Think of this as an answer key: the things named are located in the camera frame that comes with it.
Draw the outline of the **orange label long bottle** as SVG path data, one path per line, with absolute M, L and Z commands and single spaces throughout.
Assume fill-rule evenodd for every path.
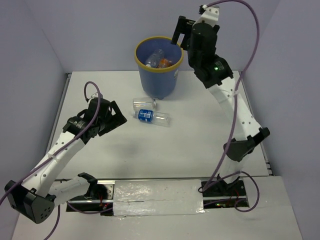
M 167 59 L 167 58 L 163 58 L 160 60 L 157 68 L 158 69 L 164 69 L 164 68 L 168 68 L 168 67 L 171 67 L 173 64 L 172 64 L 172 61 Z

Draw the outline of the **blue label clear bottle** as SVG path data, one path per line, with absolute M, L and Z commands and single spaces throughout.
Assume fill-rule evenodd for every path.
M 149 109 L 134 110 L 132 116 L 140 122 L 162 127 L 170 126 L 170 115 L 159 111 Z

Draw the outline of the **clear crushed bottle white cap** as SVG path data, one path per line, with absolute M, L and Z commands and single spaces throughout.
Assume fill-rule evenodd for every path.
M 161 60 L 165 57 L 165 52 L 162 49 L 156 49 L 144 62 L 149 68 L 157 68 Z

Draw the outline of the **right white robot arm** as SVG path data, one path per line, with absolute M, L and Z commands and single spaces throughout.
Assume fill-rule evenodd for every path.
M 223 145 L 223 153 L 207 183 L 199 189 L 204 193 L 217 186 L 221 195 L 228 196 L 235 189 L 245 163 L 254 149 L 270 135 L 254 118 L 239 93 L 243 78 L 234 78 L 227 61 L 216 53 L 220 1 L 199 7 L 199 19 L 191 20 L 180 16 L 171 44 L 176 45 L 180 35 L 180 47 L 187 52 L 188 64 L 195 76 L 214 96 L 231 122 L 230 134 Z

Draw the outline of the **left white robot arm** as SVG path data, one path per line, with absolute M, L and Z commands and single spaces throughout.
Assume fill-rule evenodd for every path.
M 44 222 L 54 208 L 84 196 L 107 196 L 107 188 L 88 173 L 54 184 L 68 162 L 95 136 L 102 136 L 123 125 L 127 119 L 115 101 L 93 97 L 88 108 L 69 118 L 58 140 L 35 167 L 32 175 L 17 184 L 11 180 L 4 190 L 10 206 L 36 224 Z

